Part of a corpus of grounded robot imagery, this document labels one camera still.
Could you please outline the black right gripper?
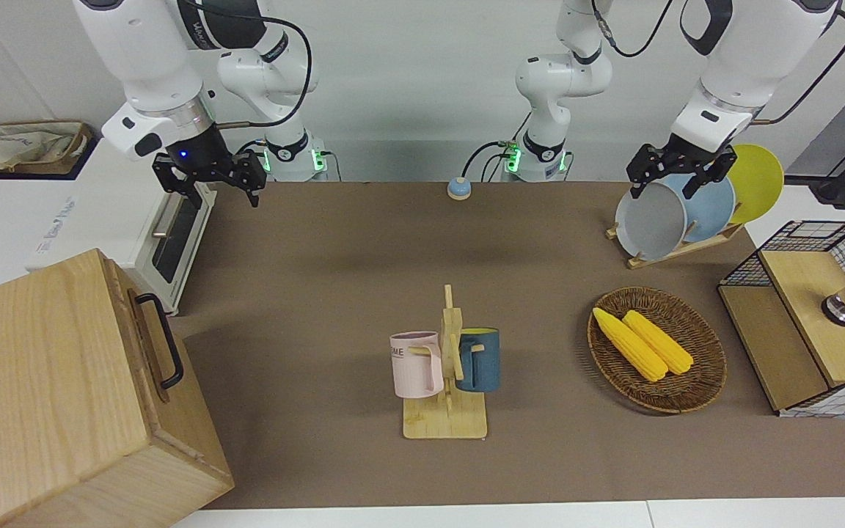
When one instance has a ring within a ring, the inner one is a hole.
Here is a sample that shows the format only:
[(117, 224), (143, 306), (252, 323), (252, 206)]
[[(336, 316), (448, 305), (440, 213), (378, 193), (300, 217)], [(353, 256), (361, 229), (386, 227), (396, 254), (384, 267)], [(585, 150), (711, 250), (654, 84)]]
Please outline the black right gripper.
[(179, 156), (172, 159), (165, 153), (159, 153), (152, 161), (152, 170), (162, 189), (183, 195), (195, 210), (202, 208), (197, 183), (227, 183), (244, 190), (253, 208), (258, 207), (259, 194), (267, 183), (267, 171), (251, 150), (194, 169), (188, 168), (186, 160)]

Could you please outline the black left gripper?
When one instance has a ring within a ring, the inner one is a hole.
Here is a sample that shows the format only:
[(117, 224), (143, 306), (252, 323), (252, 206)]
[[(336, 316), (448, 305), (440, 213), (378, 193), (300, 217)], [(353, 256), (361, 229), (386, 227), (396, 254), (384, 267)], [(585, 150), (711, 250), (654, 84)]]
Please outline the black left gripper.
[(683, 187), (684, 199), (690, 200), (701, 184), (719, 183), (727, 176), (736, 161), (735, 149), (725, 146), (720, 153), (705, 153), (700, 148), (684, 146), (678, 153), (671, 147), (658, 148), (644, 144), (626, 167), (631, 181), (630, 194), (637, 199), (648, 183), (671, 174), (695, 175)]

